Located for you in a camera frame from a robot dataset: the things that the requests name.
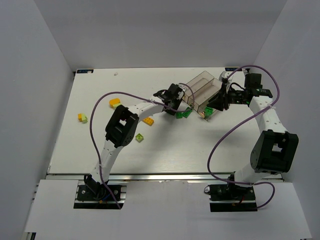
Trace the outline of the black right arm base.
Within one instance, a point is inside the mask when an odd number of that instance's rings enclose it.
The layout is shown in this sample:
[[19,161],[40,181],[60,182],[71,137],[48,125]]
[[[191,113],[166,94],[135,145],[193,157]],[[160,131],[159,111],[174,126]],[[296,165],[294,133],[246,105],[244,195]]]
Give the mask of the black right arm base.
[[257,212],[256,195],[253,187],[235,184],[207,185],[204,194],[209,196],[212,213]]

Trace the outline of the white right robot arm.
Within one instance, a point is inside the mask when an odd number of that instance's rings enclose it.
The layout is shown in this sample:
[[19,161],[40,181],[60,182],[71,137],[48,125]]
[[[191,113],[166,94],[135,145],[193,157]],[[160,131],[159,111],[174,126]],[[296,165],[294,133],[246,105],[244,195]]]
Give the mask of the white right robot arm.
[[239,90],[232,88],[229,72],[223,71],[219,81],[221,88],[209,100],[208,107],[223,111],[230,105],[247,105],[260,132],[249,163],[232,173],[226,182],[248,188],[265,177],[289,172],[299,138],[297,134],[288,132],[280,121],[274,108],[276,101],[271,91],[263,88],[261,74],[248,73],[244,86]]

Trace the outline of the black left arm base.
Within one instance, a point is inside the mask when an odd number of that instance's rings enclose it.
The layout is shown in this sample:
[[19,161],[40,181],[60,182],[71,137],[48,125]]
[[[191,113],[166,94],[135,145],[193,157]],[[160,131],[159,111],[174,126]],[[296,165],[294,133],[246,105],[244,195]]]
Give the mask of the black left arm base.
[[79,184],[76,190],[73,208],[85,210],[120,210],[126,199],[127,186],[122,184],[108,185],[119,206],[110,192],[102,186],[102,190],[95,195],[85,184]]

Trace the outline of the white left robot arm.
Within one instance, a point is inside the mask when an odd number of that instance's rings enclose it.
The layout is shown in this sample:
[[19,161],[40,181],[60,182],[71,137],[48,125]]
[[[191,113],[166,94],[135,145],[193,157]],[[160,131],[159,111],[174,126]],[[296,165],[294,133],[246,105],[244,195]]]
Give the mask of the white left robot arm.
[[[115,108],[105,127],[103,149],[99,151],[93,134],[94,114],[99,103],[105,97],[113,94],[129,96],[142,102],[130,107],[121,104]],[[96,200],[103,199],[107,192],[113,199],[116,198],[113,191],[107,186],[110,173],[120,151],[135,138],[138,123],[147,117],[162,112],[171,115],[179,113],[178,108],[184,95],[184,89],[180,85],[172,83],[168,89],[157,91],[151,98],[143,98],[122,91],[112,91],[102,95],[97,100],[90,115],[89,133],[98,161],[94,170],[84,176],[84,184]]]

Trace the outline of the green square lego brick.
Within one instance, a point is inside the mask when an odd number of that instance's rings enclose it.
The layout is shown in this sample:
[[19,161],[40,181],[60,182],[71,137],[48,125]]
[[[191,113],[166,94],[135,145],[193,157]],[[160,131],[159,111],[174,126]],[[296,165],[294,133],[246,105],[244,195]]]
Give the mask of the green square lego brick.
[[176,116],[176,119],[183,119],[184,118],[184,115],[182,112],[177,112],[175,116]]

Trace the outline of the green stacked lego brick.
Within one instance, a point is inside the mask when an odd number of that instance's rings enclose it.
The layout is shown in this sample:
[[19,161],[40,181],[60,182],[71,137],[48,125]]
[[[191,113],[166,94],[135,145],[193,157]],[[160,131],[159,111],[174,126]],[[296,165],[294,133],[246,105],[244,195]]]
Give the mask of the green stacked lego brick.
[[183,116],[184,118],[188,118],[191,113],[192,113],[192,109],[188,109],[187,111],[185,111],[185,112],[182,114],[182,116]]

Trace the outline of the clear three-compartment plastic container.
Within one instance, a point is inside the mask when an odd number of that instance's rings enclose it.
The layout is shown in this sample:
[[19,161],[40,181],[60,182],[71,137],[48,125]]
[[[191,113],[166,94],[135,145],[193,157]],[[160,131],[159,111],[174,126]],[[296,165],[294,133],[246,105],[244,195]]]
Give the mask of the clear three-compartment plastic container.
[[201,118],[208,121],[219,111],[214,109],[210,116],[205,116],[204,109],[209,100],[220,90],[222,83],[207,71],[203,71],[188,83],[181,84],[184,89],[183,101],[197,112]]

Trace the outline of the orange flat lego brick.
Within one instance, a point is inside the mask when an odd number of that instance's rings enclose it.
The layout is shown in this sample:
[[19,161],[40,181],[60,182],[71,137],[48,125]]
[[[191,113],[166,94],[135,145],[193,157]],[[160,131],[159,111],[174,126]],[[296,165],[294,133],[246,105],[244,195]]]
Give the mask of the orange flat lego brick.
[[152,126],[154,124],[154,119],[150,118],[150,117],[146,117],[142,120],[144,123],[146,123],[148,126]]

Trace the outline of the lime square lego brick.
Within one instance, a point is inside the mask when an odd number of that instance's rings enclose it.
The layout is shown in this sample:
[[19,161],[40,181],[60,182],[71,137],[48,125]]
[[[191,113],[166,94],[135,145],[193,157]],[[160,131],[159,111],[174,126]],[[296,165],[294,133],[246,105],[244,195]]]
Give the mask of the lime square lego brick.
[[136,136],[135,136],[135,139],[140,143],[141,141],[144,140],[144,136],[140,133],[138,133]]

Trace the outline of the orange rounded lego brick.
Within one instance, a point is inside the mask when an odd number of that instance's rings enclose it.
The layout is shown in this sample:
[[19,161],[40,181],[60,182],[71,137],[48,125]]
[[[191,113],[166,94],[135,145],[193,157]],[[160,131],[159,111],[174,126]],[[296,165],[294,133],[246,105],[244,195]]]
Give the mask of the orange rounded lego brick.
[[113,108],[113,105],[121,104],[121,100],[119,98],[113,98],[109,101],[109,106]]

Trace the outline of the pale green small lego brick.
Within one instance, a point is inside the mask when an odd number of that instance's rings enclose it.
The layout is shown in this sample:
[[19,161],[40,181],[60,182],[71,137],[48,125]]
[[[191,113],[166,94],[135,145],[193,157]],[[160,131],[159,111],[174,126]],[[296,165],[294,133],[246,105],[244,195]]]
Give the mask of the pale green small lego brick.
[[86,115],[82,115],[81,116],[81,122],[84,123],[84,124],[88,122],[88,118],[87,118]]

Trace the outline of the orange small lego brick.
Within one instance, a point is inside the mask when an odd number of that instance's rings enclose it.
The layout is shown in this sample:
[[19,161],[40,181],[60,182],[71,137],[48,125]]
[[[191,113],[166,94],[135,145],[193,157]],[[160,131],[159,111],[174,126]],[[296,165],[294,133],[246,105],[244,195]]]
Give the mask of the orange small lego brick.
[[78,120],[79,120],[80,122],[82,122],[83,119],[84,119],[84,115],[83,115],[82,113],[78,113],[78,114],[77,114],[77,118],[78,118]]

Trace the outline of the aluminium front rail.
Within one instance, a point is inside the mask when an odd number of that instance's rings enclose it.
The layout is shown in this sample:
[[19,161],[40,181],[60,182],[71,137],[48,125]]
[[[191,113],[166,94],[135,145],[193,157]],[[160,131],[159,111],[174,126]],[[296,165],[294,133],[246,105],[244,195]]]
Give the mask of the aluminium front rail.
[[[46,180],[79,180],[84,179],[84,174],[47,174]],[[217,181],[208,173],[187,174],[111,174],[110,181]]]

